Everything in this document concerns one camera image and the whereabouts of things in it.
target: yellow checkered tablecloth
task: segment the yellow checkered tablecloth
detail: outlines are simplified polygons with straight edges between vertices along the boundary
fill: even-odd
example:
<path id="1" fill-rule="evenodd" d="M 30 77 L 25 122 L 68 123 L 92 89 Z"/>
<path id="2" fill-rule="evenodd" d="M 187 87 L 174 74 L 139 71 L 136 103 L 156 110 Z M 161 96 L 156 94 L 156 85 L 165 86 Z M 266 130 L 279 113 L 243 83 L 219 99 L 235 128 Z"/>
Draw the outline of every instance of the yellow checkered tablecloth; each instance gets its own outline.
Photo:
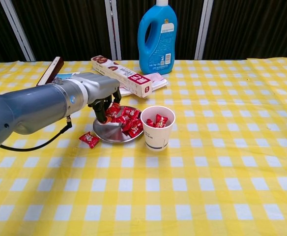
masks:
<path id="1" fill-rule="evenodd" d="M 139 71 L 137 61 L 122 61 Z M 36 85 L 49 62 L 0 63 L 0 94 Z M 62 73 L 91 71 L 66 62 Z M 0 235 L 287 236 L 287 59 L 176 61 L 167 88 L 122 105 L 174 110 L 170 146 L 78 140 L 94 111 L 47 147 L 0 149 Z M 61 120 L 5 145 L 32 147 Z"/>

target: blue plastic bottle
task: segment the blue plastic bottle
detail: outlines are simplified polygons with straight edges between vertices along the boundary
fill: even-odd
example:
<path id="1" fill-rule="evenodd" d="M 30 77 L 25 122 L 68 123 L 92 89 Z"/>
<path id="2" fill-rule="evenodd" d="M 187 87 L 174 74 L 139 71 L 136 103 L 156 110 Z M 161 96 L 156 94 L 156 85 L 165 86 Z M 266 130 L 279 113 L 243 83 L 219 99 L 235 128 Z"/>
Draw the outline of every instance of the blue plastic bottle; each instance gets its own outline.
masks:
<path id="1" fill-rule="evenodd" d="M 145 42 L 150 24 L 150 34 Z M 157 0 L 143 16 L 138 29 L 139 65 L 144 74 L 159 72 L 162 75 L 172 71 L 176 30 L 176 14 L 168 0 Z"/>

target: black cable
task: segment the black cable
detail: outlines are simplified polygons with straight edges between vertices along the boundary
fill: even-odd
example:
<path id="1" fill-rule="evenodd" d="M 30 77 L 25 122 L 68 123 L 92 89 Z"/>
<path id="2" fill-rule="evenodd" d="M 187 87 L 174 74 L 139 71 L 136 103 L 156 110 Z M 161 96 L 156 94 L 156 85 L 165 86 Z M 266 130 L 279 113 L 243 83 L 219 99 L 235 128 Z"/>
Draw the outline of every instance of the black cable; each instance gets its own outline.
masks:
<path id="1" fill-rule="evenodd" d="M 70 117 L 66 117 L 66 121 L 67 121 L 67 125 L 62 128 L 54 137 L 52 137 L 49 141 L 47 141 L 46 143 L 43 143 L 39 146 L 36 147 L 31 147 L 31 148 L 13 148 L 13 147 L 7 147 L 5 145 L 0 145 L 0 148 L 5 149 L 5 150 L 9 150 L 9 151 L 34 151 L 34 150 L 38 150 L 42 147 L 45 147 L 46 145 L 50 144 L 52 141 L 54 141 L 59 135 L 65 133 L 68 129 L 70 129 L 71 127 L 73 127 L 72 123 L 71 123 L 71 119 Z"/>

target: metal plate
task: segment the metal plate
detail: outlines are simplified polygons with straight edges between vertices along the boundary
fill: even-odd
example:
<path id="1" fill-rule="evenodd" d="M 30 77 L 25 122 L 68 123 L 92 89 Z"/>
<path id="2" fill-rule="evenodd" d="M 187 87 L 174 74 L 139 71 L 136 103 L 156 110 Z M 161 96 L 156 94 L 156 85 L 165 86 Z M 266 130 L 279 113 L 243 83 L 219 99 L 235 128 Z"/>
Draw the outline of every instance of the metal plate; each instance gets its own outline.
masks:
<path id="1" fill-rule="evenodd" d="M 124 109 L 124 107 L 129 107 L 129 106 L 121 106 L 121 111 Z M 100 139 L 106 142 L 115 143 L 115 144 L 132 141 L 138 138 L 144 132 L 142 131 L 139 135 L 132 138 L 129 135 L 126 135 L 122 132 L 121 123 L 102 124 L 97 119 L 95 119 L 93 122 L 93 131 Z"/>

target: white bottle cap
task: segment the white bottle cap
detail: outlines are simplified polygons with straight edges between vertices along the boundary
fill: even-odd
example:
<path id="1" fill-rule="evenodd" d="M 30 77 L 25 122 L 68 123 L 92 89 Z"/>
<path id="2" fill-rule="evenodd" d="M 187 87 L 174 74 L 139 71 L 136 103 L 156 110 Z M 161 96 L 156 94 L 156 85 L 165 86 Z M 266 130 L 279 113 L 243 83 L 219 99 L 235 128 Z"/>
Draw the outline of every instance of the white bottle cap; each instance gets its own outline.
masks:
<path id="1" fill-rule="evenodd" d="M 157 0 L 157 6 L 167 6 L 169 5 L 169 0 Z"/>

